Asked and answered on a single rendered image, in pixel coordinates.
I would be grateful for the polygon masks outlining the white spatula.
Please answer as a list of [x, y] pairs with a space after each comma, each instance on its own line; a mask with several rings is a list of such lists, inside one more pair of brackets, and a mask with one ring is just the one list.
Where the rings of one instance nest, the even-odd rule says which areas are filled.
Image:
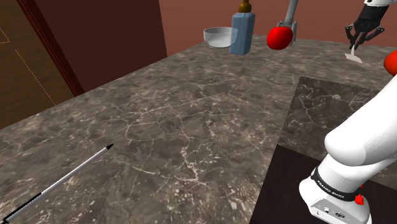
[[346, 53], [345, 54], [345, 57], [347, 58], [347, 59], [349, 59], [349, 60], [352, 60], [352, 61], [355, 61], [355, 62], [358, 62], [358, 63], [363, 63], [363, 61], [358, 57], [358, 56], [356, 56], [355, 54], [354, 54], [354, 47], [355, 47], [355, 45], [353, 45], [352, 46], [352, 48], [351, 48], [351, 52], [350, 53]]

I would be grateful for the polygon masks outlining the red round fruit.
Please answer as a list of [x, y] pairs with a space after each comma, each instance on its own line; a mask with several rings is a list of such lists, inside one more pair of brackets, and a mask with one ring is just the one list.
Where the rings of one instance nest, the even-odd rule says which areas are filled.
[[397, 75], [397, 50], [391, 52], [384, 59], [384, 68], [390, 75]]
[[274, 27], [267, 35], [267, 46], [273, 50], [283, 50], [292, 39], [293, 31], [289, 27]]

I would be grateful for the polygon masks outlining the clear glass bowl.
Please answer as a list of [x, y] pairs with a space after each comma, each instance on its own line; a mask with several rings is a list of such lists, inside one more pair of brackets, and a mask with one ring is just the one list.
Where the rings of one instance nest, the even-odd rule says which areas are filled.
[[228, 48], [237, 39], [238, 29], [233, 27], [210, 27], [204, 29], [204, 41], [212, 48]]

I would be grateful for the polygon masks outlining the silver and black pen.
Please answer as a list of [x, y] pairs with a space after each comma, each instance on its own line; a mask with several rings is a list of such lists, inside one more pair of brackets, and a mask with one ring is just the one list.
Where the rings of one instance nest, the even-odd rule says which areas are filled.
[[49, 193], [53, 192], [54, 189], [58, 188], [60, 185], [64, 184], [66, 181], [71, 179], [76, 173], [80, 172], [84, 167], [86, 167], [88, 164], [92, 163], [94, 160], [105, 154], [105, 152], [109, 151], [113, 147], [113, 144], [110, 144], [103, 148], [102, 150], [98, 151], [95, 155], [91, 156], [88, 158], [86, 161], [84, 161], [82, 164], [77, 166], [75, 169], [67, 173], [65, 176], [54, 182], [52, 185], [50, 185], [48, 188], [43, 190], [42, 192], [39, 192], [35, 196], [33, 196], [31, 199], [29, 199], [27, 202], [13, 210], [10, 214], [5, 216], [2, 219], [2, 222], [0, 224], [10, 224], [16, 217], [21, 215], [24, 211], [27, 209], [30, 209], [33, 205], [35, 205], [39, 200], [42, 198], [46, 197]]

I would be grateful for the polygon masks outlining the dark robot stand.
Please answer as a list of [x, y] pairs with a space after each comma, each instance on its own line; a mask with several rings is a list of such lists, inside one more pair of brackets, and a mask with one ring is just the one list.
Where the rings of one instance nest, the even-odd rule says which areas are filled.
[[[327, 224], [313, 217], [298, 190], [319, 161], [277, 145], [249, 224]], [[367, 181], [373, 224], [397, 224], [397, 190]]]

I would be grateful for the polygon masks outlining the brown wooden door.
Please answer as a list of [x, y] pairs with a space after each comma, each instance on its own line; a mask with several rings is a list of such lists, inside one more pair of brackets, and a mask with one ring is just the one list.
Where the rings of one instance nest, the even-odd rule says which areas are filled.
[[72, 99], [16, 0], [0, 0], [0, 129]]

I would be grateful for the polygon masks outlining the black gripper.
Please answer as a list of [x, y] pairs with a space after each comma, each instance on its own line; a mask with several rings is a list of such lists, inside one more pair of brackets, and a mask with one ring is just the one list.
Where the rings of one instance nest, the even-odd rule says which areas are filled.
[[350, 49], [356, 50], [365, 41], [369, 41], [384, 32], [384, 28], [379, 27], [379, 25], [388, 8], [389, 6], [364, 5], [354, 24], [345, 27]]

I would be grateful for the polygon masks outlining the blue bottle with brown cap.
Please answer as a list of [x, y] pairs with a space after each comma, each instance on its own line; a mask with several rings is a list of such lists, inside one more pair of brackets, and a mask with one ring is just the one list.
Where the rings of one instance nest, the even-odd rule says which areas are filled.
[[245, 55], [251, 49], [256, 15], [251, 11], [249, 0], [242, 0], [238, 12], [232, 17], [232, 27], [237, 29], [235, 42], [230, 46], [230, 53]]

